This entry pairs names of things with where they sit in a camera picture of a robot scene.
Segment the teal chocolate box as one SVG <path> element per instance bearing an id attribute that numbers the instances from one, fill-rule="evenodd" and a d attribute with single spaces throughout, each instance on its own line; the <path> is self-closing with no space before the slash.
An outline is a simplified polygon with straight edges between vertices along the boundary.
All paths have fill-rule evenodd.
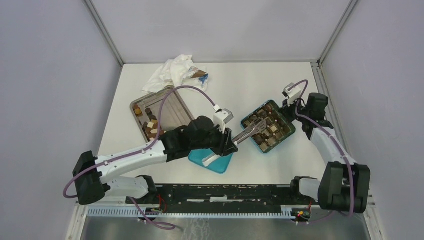
<path id="1" fill-rule="evenodd" d="M 264 154 L 269 153 L 296 132 L 295 126 L 280 112 L 274 100 L 268 100 L 240 122 L 243 129 L 256 120 L 264 120 L 266 128 L 253 135 L 252 141 Z"/>

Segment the metal serving tongs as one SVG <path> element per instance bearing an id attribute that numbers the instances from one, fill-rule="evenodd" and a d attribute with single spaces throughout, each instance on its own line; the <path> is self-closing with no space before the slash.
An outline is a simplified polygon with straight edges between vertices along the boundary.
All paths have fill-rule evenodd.
<path id="1" fill-rule="evenodd" d="M 246 139 L 250 138 L 253 135 L 256 135 L 263 130 L 265 130 L 267 127 L 266 120 L 264 119 L 256 119 L 253 123 L 251 123 L 245 130 L 243 130 L 239 135 L 233 138 L 233 142 L 238 146 Z M 212 153 L 208 157 L 204 158 L 202 160 L 202 165 L 204 167 L 208 167 L 211 163 L 215 162 L 218 158 L 220 158 L 221 155 L 217 155 L 215 153 Z"/>

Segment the stainless steel tray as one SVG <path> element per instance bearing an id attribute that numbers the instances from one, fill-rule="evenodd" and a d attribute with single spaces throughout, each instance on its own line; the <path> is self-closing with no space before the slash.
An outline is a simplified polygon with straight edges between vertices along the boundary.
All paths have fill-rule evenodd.
<path id="1" fill-rule="evenodd" d="M 156 135 L 157 118 L 161 118 L 160 133 L 174 130 L 180 126 L 187 126 L 194 119 L 192 113 L 184 103 L 178 92 L 172 92 L 164 102 L 162 112 L 159 114 L 164 97 L 174 88 L 165 87 L 157 93 L 149 93 L 131 102 L 129 105 L 141 134 L 150 142 Z"/>

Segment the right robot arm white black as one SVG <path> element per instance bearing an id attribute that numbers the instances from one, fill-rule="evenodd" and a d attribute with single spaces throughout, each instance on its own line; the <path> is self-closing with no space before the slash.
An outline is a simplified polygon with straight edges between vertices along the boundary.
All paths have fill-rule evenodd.
<path id="1" fill-rule="evenodd" d="M 358 164 L 337 139 L 334 126 L 326 119 L 329 98 L 311 93 L 305 106 L 300 94 L 284 93 L 282 113 L 291 123 L 302 124 L 302 130 L 313 143 L 326 164 L 320 180 L 296 176 L 291 181 L 289 199 L 302 204 L 309 197 L 323 210 L 362 214 L 369 197 L 371 171 L 367 165 Z"/>

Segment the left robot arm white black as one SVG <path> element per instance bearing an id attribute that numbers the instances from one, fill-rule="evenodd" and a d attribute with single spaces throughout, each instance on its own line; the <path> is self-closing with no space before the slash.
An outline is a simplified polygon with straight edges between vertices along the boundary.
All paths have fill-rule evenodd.
<path id="1" fill-rule="evenodd" d="M 150 176 L 126 177 L 125 174 L 150 165 L 164 164 L 189 156 L 192 151 L 209 149 L 215 155 L 225 157 L 236 153 L 232 131 L 219 126 L 206 116 L 192 120 L 160 135 L 142 149 L 128 150 L 109 156 L 82 153 L 75 165 L 71 182 L 75 185 L 80 205 L 90 205 L 109 196 L 129 197 L 153 203 L 157 190 Z"/>

